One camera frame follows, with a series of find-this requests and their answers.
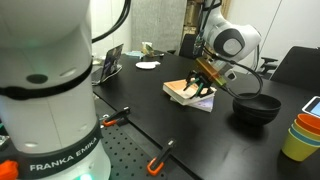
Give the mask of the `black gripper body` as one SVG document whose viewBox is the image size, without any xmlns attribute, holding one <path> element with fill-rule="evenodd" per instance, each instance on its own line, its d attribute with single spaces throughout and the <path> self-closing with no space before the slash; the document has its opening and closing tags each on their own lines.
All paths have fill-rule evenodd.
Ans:
<svg viewBox="0 0 320 180">
<path fill-rule="evenodd" d="M 197 90 L 200 83 L 203 83 L 203 90 L 201 91 L 201 94 L 198 97 L 205 97 L 213 93 L 213 90 L 211 89 L 211 82 L 206 78 L 206 76 L 202 72 L 197 72 L 195 70 L 190 71 L 186 78 L 186 84 L 190 81 L 196 82 Z"/>
</svg>

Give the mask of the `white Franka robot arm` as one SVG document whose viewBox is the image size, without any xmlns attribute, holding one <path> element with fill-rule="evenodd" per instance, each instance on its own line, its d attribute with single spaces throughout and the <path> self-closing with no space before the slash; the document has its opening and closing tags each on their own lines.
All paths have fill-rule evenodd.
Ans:
<svg viewBox="0 0 320 180">
<path fill-rule="evenodd" d="M 18 180 L 109 180 L 91 44 L 90 0 L 0 0 L 0 111 Z"/>
</svg>

